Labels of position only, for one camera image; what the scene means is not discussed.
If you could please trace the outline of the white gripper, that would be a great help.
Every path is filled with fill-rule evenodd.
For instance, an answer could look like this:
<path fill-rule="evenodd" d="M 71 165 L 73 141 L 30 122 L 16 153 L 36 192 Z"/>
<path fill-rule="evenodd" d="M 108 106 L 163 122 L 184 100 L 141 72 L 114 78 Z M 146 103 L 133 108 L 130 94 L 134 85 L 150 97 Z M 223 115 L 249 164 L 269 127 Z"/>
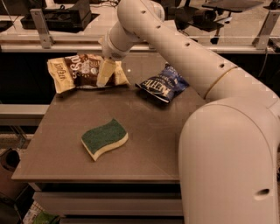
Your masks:
<path fill-rule="evenodd" d="M 106 34 L 99 39 L 102 55 L 106 58 L 100 67 L 96 85 L 103 88 L 108 83 L 110 77 L 116 70 L 115 61 L 123 60 L 130 52 L 131 48 L 140 41 L 140 38 L 126 31 L 120 22 L 110 28 Z"/>

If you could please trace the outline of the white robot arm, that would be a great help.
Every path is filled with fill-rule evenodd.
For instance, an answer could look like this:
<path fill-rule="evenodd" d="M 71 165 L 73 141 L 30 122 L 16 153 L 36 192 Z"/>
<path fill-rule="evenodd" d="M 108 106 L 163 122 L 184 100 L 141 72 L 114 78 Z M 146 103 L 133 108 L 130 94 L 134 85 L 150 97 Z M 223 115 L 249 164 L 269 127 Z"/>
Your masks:
<path fill-rule="evenodd" d="M 122 60 L 151 44 L 207 103 L 178 145 L 185 224 L 279 224 L 280 100 L 234 63 L 166 26 L 151 0 L 121 0 L 102 53 Z"/>

